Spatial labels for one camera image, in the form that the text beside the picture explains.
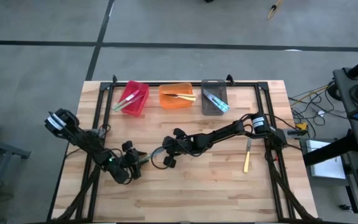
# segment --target plastic bin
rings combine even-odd
[[[182,94],[193,94],[193,87],[191,83],[177,83],[169,85],[160,85],[160,105],[164,109],[184,108],[191,106],[192,101],[184,100],[181,98],[175,98],[167,96],[164,93],[182,93]]]
[[[126,106],[121,111],[126,114],[130,114],[133,116],[139,116],[142,113],[144,104],[146,103],[147,98],[149,97],[149,86],[144,83],[139,83],[135,81],[129,81],[125,86],[124,92],[119,99],[119,102],[127,98],[130,94],[139,90],[139,93],[136,94],[135,97],[144,95],[142,98],[136,100],[135,102],[131,103],[130,105]]]
[[[214,103],[211,102],[203,93],[203,90],[208,90],[214,96],[218,97],[225,104],[227,103],[226,82],[224,80],[202,80],[201,81],[201,107],[203,115],[217,116],[223,115],[221,111]]]

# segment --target gray concrete floor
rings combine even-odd
[[[358,47],[358,1],[117,0],[105,42]],[[0,40],[96,41],[108,0],[0,0]],[[32,151],[13,161],[2,193],[8,223],[47,217],[67,142],[44,128],[48,111],[76,111],[93,47],[0,46],[0,140]],[[327,84],[332,70],[358,63],[357,52],[102,48],[93,80],[284,80],[289,96]],[[333,100],[337,109],[340,102]],[[323,106],[329,108],[323,99]],[[317,137],[343,137],[349,122],[326,115]],[[320,218],[358,223],[344,187],[312,182]]]

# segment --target wooden table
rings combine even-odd
[[[76,114],[83,129],[92,126],[99,84],[84,83]],[[293,124],[284,82],[268,81],[268,84],[275,115]],[[113,105],[117,103],[123,89],[114,89]],[[188,134],[209,133],[232,123],[243,114],[256,113],[258,110],[253,88],[227,87],[231,109],[223,116],[204,116],[201,113],[200,88],[194,87],[193,91],[198,100],[189,108],[162,109],[158,88],[150,87],[149,98],[139,117],[111,110],[109,124],[112,130],[106,136],[106,147],[120,149],[122,143],[131,140],[137,150],[152,152],[161,146],[165,136],[173,136],[174,128],[181,128]],[[103,122],[104,109],[102,107],[100,124]],[[279,120],[277,127],[288,128]],[[289,143],[299,145],[295,140]],[[245,136],[237,136],[215,144],[200,157],[178,156],[174,169],[158,170],[148,163],[142,167],[142,177],[129,185],[119,185],[109,173],[103,172],[99,181],[94,221],[277,221],[269,170],[264,159],[264,142],[261,139],[252,141],[247,174],[242,171],[246,144]],[[69,146],[68,153],[75,149]],[[317,217],[301,152],[289,147],[283,151],[283,155],[291,190],[307,211]],[[157,165],[162,166],[164,157],[165,153],[156,157]],[[78,151],[66,159],[52,218],[61,215],[80,190],[85,158],[85,152]],[[280,195],[284,214],[288,214],[281,190]],[[87,204],[88,200],[85,200],[85,211],[88,209]]]

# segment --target yellow object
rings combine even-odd
[[[308,123],[306,123],[306,122],[296,124],[295,126],[300,128],[302,131],[306,131],[308,129]]]
[[[249,156],[250,156],[250,153],[248,151],[247,152],[247,157],[246,157],[246,163],[244,164],[244,172],[248,172]]]
[[[316,94],[316,93],[318,93],[318,92],[320,92],[320,91],[323,91],[323,90],[325,90],[325,89],[327,89],[327,88],[328,88],[328,86],[326,85],[326,86],[324,86],[324,87],[322,87],[322,88],[320,88],[320,89],[318,89],[318,90],[316,90],[316,91],[312,91],[311,93],[309,93],[309,94],[307,94],[306,96],[304,96],[304,97],[300,98],[299,100],[297,100],[295,103],[291,104],[291,106],[293,106],[293,105],[299,103],[301,100],[305,99],[306,97],[311,96],[311,95],[313,95],[313,94]]]
[[[276,14],[278,6],[283,2],[283,0],[278,0],[276,4],[274,4],[267,15],[267,19],[273,18],[274,14]]]

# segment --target red plastic bin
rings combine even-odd
[[[130,94],[139,90],[139,93],[136,94],[135,97],[144,95],[142,98],[136,100],[135,102],[131,103],[130,105],[126,106],[121,111],[126,114],[130,114],[133,116],[139,116],[142,113],[144,104],[146,103],[147,97],[149,97],[149,86],[144,83],[135,82],[133,80],[127,83],[125,86],[124,92],[119,99],[119,102],[127,98]]]

